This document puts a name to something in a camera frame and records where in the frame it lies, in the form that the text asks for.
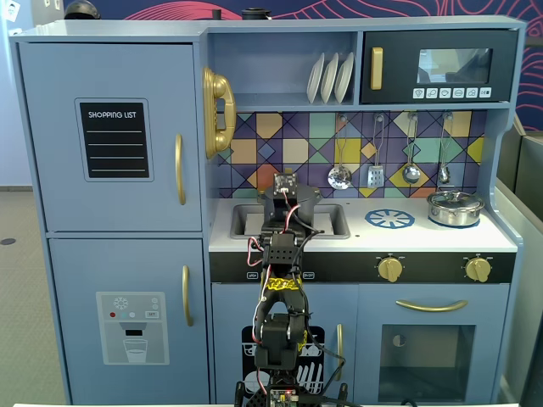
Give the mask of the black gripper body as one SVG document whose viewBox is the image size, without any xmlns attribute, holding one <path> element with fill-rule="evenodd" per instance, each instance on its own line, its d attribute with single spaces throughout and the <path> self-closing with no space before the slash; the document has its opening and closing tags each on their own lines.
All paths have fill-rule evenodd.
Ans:
<svg viewBox="0 0 543 407">
<path fill-rule="evenodd" d="M 263 231 L 286 232 L 293 214 L 299 204 L 283 195 L 264 195 L 264 223 Z"/>
</svg>

